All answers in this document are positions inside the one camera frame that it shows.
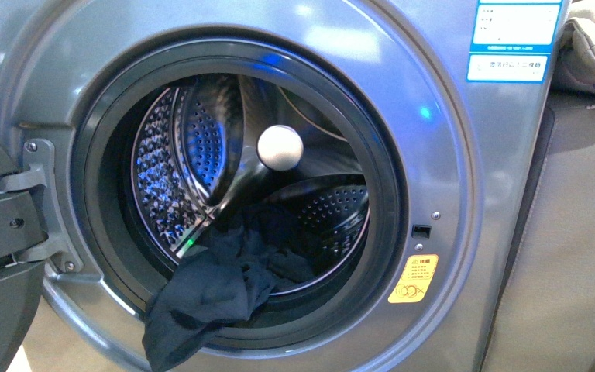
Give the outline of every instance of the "blue sticker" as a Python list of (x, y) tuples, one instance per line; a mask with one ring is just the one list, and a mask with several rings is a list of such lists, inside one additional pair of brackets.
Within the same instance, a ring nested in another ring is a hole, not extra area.
[(562, 0), (479, 0), (467, 81), (544, 81)]

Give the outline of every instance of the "sticker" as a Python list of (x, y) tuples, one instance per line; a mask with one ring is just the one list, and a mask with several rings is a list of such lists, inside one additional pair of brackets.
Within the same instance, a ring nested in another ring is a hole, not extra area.
[(542, 83), (561, 0), (479, 0), (467, 81)]
[(551, 45), (560, 5), (480, 5), (474, 45)]
[(473, 81), (541, 81), (549, 56), (511, 56), (472, 54), (469, 80)]
[(435, 276), (438, 261), (439, 256), (436, 254), (417, 254), (409, 257), (396, 288), (389, 296), (389, 302), (404, 304), (422, 300), (430, 287), (432, 277)]

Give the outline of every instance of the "black cloth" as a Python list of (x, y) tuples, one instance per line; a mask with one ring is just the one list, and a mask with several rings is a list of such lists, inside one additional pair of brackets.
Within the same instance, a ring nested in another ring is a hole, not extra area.
[(143, 346), (152, 371), (183, 363), (222, 327), (249, 320), (274, 288), (312, 279), (318, 248), (276, 205), (245, 207), (206, 230), (147, 303)]

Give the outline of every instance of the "washing machine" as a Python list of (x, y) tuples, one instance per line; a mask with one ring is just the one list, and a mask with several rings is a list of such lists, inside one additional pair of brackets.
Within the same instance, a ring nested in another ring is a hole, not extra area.
[(147, 302), (258, 202), (318, 269), (176, 370), (477, 370), (568, 3), (0, 2), (0, 370), (40, 296), (149, 370)]

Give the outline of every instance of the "yellow sticker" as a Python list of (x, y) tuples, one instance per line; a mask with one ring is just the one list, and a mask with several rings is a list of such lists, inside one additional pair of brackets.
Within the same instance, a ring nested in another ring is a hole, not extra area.
[(389, 296), (389, 302), (404, 304), (422, 300), (435, 276), (437, 261), (439, 256), (436, 254), (416, 254), (409, 257), (396, 289)]

